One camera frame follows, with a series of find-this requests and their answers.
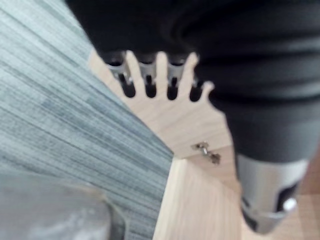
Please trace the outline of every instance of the light wood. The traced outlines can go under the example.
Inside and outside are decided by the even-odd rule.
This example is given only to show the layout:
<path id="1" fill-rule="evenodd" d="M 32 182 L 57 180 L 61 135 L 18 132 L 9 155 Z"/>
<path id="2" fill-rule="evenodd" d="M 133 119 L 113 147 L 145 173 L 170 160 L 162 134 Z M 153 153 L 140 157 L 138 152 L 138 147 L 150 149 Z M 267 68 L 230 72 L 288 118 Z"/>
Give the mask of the light wood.
<path id="1" fill-rule="evenodd" d="M 298 208 L 272 233 L 260 236 L 241 223 L 243 240 L 319 240 L 320 194 L 300 195 Z"/>
<path id="2" fill-rule="evenodd" d="M 210 149 L 219 149 L 231 145 L 224 116 L 208 103 L 208 93 L 212 88 L 206 85 L 198 102 L 189 100 L 189 91 L 193 80 L 193 67 L 197 58 L 192 54 L 185 66 L 178 97 L 174 101 L 167 99 L 167 59 L 164 53 L 157 56 L 157 95 L 146 97 L 145 86 L 140 76 L 136 58 L 128 52 L 127 61 L 134 79 L 136 95 L 128 98 L 123 94 L 120 84 L 93 51 L 88 65 L 91 71 L 117 95 L 129 109 L 140 118 L 179 158 L 196 154 L 191 145 L 202 141 L 210 144 Z"/>
<path id="3" fill-rule="evenodd" d="M 136 96 L 124 96 L 119 83 L 92 52 L 89 67 L 128 108 L 173 152 L 172 161 L 153 240 L 318 240 L 320 239 L 320 150 L 302 183 L 296 209 L 270 235 L 259 236 L 248 229 L 239 208 L 240 185 L 236 179 L 234 153 L 223 115 L 207 101 L 212 86 L 206 85 L 201 100 L 189 101 L 193 66 L 186 64 L 178 98 L 166 97 L 166 58 L 157 57 L 157 97 L 146 97 L 138 63 L 127 55 Z M 219 153 L 215 166 L 191 145 L 207 141 Z"/>
<path id="4" fill-rule="evenodd" d="M 298 208 L 268 235 L 253 233 L 244 222 L 239 195 L 203 168 L 175 158 L 153 240 L 318 240 L 320 194 L 298 197 Z"/>
<path id="5" fill-rule="evenodd" d="M 175 158 L 153 240 L 236 240 L 238 196 L 193 161 Z"/>

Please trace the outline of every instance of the power drill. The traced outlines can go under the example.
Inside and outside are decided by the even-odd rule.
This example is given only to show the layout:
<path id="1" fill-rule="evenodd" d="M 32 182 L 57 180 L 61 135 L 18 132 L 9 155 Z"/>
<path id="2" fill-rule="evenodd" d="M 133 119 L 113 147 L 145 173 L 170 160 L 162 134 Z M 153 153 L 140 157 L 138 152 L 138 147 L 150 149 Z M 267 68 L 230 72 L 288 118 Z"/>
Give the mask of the power drill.
<path id="1" fill-rule="evenodd" d="M 320 133 L 320 2 L 317 0 L 66 0 L 128 97 L 125 61 L 134 52 L 150 98 L 155 56 L 168 56 L 174 100 L 189 53 L 199 61 L 190 100 L 203 83 L 230 130 L 241 210 L 270 233 L 296 207 L 296 194 Z"/>

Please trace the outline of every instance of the striped gray carpet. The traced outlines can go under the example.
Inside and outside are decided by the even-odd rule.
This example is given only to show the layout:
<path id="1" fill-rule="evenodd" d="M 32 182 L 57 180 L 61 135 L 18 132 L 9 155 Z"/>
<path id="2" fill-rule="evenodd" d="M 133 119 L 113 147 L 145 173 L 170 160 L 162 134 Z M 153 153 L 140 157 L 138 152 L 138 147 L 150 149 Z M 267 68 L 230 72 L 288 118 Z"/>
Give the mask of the striped gray carpet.
<path id="1" fill-rule="evenodd" d="M 92 183 L 149 240 L 172 153 L 89 72 L 91 48 L 62 1 L 1 1 L 0 167 Z"/>

